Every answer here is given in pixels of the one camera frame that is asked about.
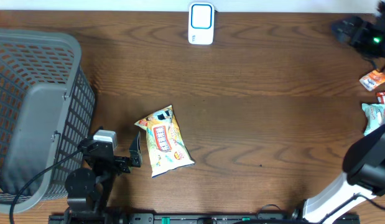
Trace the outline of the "yellow snack chip bag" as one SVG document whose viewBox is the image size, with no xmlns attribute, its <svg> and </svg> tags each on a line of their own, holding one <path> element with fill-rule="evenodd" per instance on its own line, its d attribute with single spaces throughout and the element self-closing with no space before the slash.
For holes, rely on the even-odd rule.
<svg viewBox="0 0 385 224">
<path fill-rule="evenodd" d="M 172 105 L 153 112 L 134 124 L 146 132 L 152 177 L 195 164 L 183 142 Z"/>
</svg>

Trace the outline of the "small orange white box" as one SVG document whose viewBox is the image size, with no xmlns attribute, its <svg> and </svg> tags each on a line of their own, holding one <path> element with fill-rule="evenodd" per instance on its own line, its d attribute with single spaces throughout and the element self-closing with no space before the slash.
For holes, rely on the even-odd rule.
<svg viewBox="0 0 385 224">
<path fill-rule="evenodd" d="M 373 91 L 379 85 L 385 83 L 385 73 L 379 70 L 373 70 L 360 78 L 359 82 L 368 91 Z"/>
</svg>

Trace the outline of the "red Top chocolate bar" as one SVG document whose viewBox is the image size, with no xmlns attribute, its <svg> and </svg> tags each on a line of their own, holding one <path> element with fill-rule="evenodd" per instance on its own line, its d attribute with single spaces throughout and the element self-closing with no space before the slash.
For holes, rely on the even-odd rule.
<svg viewBox="0 0 385 224">
<path fill-rule="evenodd" d="M 385 105 L 385 91 L 380 91 L 376 93 L 376 98 L 380 104 Z"/>
</svg>

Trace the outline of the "teal wet wipes pack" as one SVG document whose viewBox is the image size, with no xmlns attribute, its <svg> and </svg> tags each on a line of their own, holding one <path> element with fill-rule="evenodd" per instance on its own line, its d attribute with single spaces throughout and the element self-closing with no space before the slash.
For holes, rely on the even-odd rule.
<svg viewBox="0 0 385 224">
<path fill-rule="evenodd" d="M 385 105 L 384 104 L 367 104 L 363 103 L 361 105 L 361 109 L 363 110 L 366 119 L 367 125 L 363 134 L 367 136 L 372 133 L 374 130 L 378 129 L 382 124 L 384 114 L 385 114 Z"/>
</svg>

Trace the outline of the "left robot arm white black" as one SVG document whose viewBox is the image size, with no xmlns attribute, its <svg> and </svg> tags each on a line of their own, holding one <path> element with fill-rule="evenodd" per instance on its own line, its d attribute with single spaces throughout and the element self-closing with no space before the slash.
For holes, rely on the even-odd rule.
<svg viewBox="0 0 385 224">
<path fill-rule="evenodd" d="M 114 154 L 118 146 L 114 131 L 99 129 L 79 143 L 82 159 L 89 167 L 76 169 L 67 176 L 68 208 L 61 223 L 129 222 L 124 212 L 107 207 L 107 203 L 117 176 L 142 165 L 140 138 L 138 133 L 133 139 L 129 157 Z"/>
</svg>

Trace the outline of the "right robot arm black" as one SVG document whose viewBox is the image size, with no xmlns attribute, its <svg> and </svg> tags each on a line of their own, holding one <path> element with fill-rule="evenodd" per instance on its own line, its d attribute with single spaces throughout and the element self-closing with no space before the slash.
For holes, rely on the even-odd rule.
<svg viewBox="0 0 385 224">
<path fill-rule="evenodd" d="M 333 35 L 369 60 L 385 58 L 385 1 L 375 23 L 351 16 L 332 24 Z M 318 195 L 296 209 L 291 223 L 334 223 L 363 201 L 385 194 L 385 114 L 380 126 L 347 151 L 341 174 Z"/>
</svg>

